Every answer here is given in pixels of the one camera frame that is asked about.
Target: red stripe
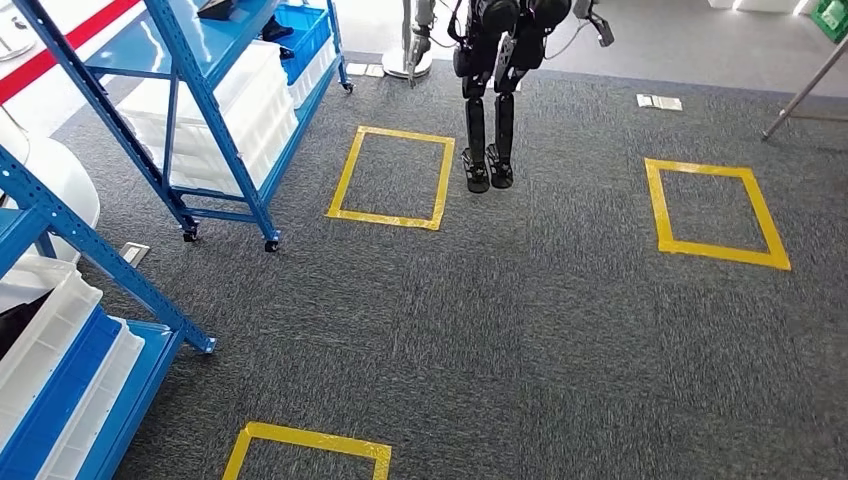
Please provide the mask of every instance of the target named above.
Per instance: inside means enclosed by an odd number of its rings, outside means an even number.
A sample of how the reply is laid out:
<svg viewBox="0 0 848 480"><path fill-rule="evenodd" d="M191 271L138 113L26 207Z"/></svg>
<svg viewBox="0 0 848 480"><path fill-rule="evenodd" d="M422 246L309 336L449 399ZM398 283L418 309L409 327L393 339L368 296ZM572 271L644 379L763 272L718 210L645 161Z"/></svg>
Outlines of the red stripe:
<svg viewBox="0 0 848 480"><path fill-rule="evenodd" d="M65 38L68 39L68 43L73 48L79 48L80 45L91 40L91 37L117 20L118 17L126 13L130 7L138 2L139 0L113 0L112 3L103 7L103 10L95 13L91 18L68 33ZM26 63L15 69L12 73L6 75L4 78L0 78L0 103L4 103L17 95L18 92L34 82L38 77L44 75L54 65L56 65L56 59L53 58L53 55L49 51L44 50L27 60Z"/></svg>

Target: yellow floor tape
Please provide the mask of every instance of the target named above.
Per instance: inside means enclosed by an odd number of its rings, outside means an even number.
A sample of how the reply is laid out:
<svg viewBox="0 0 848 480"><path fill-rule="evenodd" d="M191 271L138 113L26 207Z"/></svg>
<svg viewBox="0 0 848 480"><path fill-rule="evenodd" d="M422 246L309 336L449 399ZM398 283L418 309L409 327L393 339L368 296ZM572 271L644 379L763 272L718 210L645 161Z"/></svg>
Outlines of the yellow floor tape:
<svg viewBox="0 0 848 480"><path fill-rule="evenodd" d="M230 454L230 460L227 462L223 480L236 480L238 478L244 457L247 455L247 448L250 446L250 440L254 438L373 458L374 475L371 477L372 480L387 480L389 478L392 447L388 445L268 423L249 422L239 432L236 444L233 446L233 453Z"/></svg>
<svg viewBox="0 0 848 480"><path fill-rule="evenodd" d="M353 175L353 168L356 166L356 160L359 158L359 151L362 149L362 141L366 134L386 135L389 137L405 138L407 140L420 140L422 142L434 142L444 145L442 154L442 167L439 172L439 186L436 189L436 202L433 205L433 216L430 219L423 218L408 218L395 217L390 215L378 215L374 213L354 212L342 209L345 193L350 183L350 177ZM426 228L428 230L438 230L442 223L442 216L445 213L445 198L448 193L448 178L450 177L451 160L453 159L453 149L455 140L450 137L438 137L435 135L426 135L415 132L402 132L399 130L387 130L385 128L365 127L360 126L356 129L356 136L353 138L353 144L350 146L350 152L347 155L342 176L339 179L339 185L336 187L336 193L333 196L333 201L330 204L330 209L327 211L327 216L332 218L343 218L346 220L356 220L359 222L381 223L384 225L395 225L399 227L416 227Z"/></svg>
<svg viewBox="0 0 848 480"><path fill-rule="evenodd" d="M766 207L763 193L760 191L754 172L750 168L720 167L715 165L699 165L696 163L671 162L667 160L645 159L645 170L648 174L648 187L651 190L651 203L654 207L654 219L657 224L657 239L659 250L668 253L688 253L691 255L702 255L706 257L731 260L734 262L751 263L774 267L780 270L790 270L789 257L780 241L780 234L774 225L774 220ZM766 240L768 252L756 252L738 248L709 245L705 243L682 242L674 239L671 233L671 219L668 215L668 206L665 202L663 192L661 170L670 170L684 173L700 173L706 175L720 175L735 177L742 180L754 214L760 224L763 237Z"/></svg>

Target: white plastic bin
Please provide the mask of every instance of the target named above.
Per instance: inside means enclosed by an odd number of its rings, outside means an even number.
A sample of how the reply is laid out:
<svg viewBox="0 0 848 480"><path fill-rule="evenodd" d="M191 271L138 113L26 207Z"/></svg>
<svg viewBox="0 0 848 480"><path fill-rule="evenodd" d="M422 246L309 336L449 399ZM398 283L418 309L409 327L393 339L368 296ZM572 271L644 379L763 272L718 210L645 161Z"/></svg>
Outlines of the white plastic bin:
<svg viewBox="0 0 848 480"><path fill-rule="evenodd" d="M297 126L279 55L280 46L275 43L252 42L215 89L224 121L257 188ZM164 163L168 96L167 80L147 79L118 105L160 168ZM178 93L171 184L241 195L185 84L180 85Z"/></svg>
<svg viewBox="0 0 848 480"><path fill-rule="evenodd" d="M321 47L321 50L318 50L318 53L312 57L312 60L306 67L306 70L304 70L303 73L297 77L297 80L289 86L289 92L294 99L295 109L298 109L301 105L303 105L303 102L306 101L306 98L309 97L309 94L312 93L312 90L314 90L318 85L318 82L321 81L321 77L324 76L324 73L328 68L330 68L330 65L332 65L335 58L336 47L333 43L333 37L331 36L324 43L324 46Z"/></svg>
<svg viewBox="0 0 848 480"><path fill-rule="evenodd" d="M103 296L82 280L74 264L24 255L0 279L0 311L50 289L53 293L0 360L0 451Z"/></svg>
<svg viewBox="0 0 848 480"><path fill-rule="evenodd" d="M268 95L267 103L263 107L262 117L267 122L262 128L264 136L257 142L252 142L250 150L241 150L245 167L257 189L262 186L298 124L291 96L287 93L285 84L278 85L276 92ZM147 148L154 162L161 165L165 158L164 147L148 146ZM216 144L213 144L213 148L215 150L198 150L191 154L173 153L171 155L171 185L204 188L240 196L241 189L224 157L217 150Z"/></svg>
<svg viewBox="0 0 848 480"><path fill-rule="evenodd" d="M77 477L138 360L144 339L130 333L123 319L112 319L121 324L121 332L41 466L38 479L73 480Z"/></svg>

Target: blue plastic bin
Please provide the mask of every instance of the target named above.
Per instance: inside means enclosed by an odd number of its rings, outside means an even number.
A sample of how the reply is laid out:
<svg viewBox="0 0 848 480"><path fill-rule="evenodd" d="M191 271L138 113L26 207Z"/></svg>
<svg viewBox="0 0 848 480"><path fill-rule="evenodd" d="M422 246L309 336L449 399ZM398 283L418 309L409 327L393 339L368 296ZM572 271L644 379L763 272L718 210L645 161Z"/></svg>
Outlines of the blue plastic bin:
<svg viewBox="0 0 848 480"><path fill-rule="evenodd" d="M38 475L120 332L120 323L109 318L99 306L94 308L6 448L0 452L0 478L31 480Z"/></svg>
<svg viewBox="0 0 848 480"><path fill-rule="evenodd" d="M294 29L293 34L277 40L294 52L294 58L281 62L292 85L330 38L330 16L321 8L287 4L277 7L274 16L280 25Z"/></svg>

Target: humanoid robot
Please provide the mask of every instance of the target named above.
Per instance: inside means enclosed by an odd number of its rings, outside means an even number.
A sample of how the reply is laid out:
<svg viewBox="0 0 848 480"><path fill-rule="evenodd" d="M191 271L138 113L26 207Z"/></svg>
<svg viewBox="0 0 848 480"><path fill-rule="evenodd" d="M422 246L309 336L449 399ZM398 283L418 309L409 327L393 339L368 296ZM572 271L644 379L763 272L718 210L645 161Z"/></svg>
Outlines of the humanoid robot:
<svg viewBox="0 0 848 480"><path fill-rule="evenodd" d="M592 11L595 0L468 0L465 35L456 30L457 0L448 35L457 42L453 55L456 75L462 78L468 147L462 152L468 190L483 193L491 186L512 186L513 92L528 71L539 68L545 57L545 37L568 16L569 11L591 23L598 41L608 47L615 41L609 23ZM412 72L430 49L435 0L418 0L413 43L407 71ZM486 146L483 95L494 77L495 143ZM410 85L414 85L412 75Z"/></svg>

